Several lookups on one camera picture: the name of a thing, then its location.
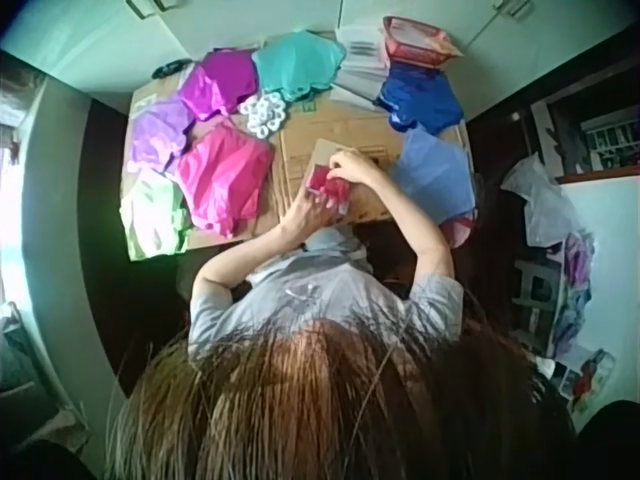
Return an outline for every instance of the person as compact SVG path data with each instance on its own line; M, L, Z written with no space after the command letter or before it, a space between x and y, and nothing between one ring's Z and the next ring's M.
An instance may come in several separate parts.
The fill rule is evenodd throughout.
M268 233L210 259L191 326L114 428L109 478L560 478L574 432L527 356L462 321L438 227L370 159L331 178L373 190L417 256L401 300L335 207L302 189ZM230 290L251 291L233 303Z

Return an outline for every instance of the cabinet door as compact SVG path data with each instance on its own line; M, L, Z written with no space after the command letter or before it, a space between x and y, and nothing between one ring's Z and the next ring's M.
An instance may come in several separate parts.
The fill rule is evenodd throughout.
M172 0L165 0L171 5ZM174 1L162 20L194 59L215 47L249 45L294 30L336 28L341 0Z
M141 20L124 0L31 0L0 47L124 113L157 67L187 56L158 17Z
M386 15L412 18L442 28L462 49L493 18L491 1L344 0L340 24L380 24Z
M532 0L515 18L496 17L447 75L471 119L634 18L630 4L618 0Z

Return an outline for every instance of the gray t-shirt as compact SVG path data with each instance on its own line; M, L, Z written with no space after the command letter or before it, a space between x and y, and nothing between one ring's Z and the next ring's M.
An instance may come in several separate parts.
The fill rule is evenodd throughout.
M261 280L241 301L200 296L191 301L189 354L199 358L239 326L258 329L267 321L288 332L313 320L344 323L354 318L378 322L402 319L433 334L457 337L462 322L463 288L439 274L423 276L400 300L346 256L305 253Z

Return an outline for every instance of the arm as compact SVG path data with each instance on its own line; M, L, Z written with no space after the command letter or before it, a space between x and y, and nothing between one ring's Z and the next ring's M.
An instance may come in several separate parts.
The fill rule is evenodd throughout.
M334 206L326 204L324 199L311 197L303 185L277 227L216 255L204 264L196 275L193 297L217 294L230 298L229 289L266 261L304 243L334 214Z
M454 277L449 245L438 226L371 160L357 152L340 152L331 158L331 166L331 177L362 183L380 197L418 257L414 281L427 273Z

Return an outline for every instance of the light green fabric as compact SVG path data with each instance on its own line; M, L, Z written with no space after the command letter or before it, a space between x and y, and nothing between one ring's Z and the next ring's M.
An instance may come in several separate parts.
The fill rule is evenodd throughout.
M150 169L140 172L120 205L131 260L184 252L189 216L182 199L171 180Z
M312 88L326 90L336 76L345 52L341 45L309 32L284 35L254 52L260 88L280 91L292 102Z

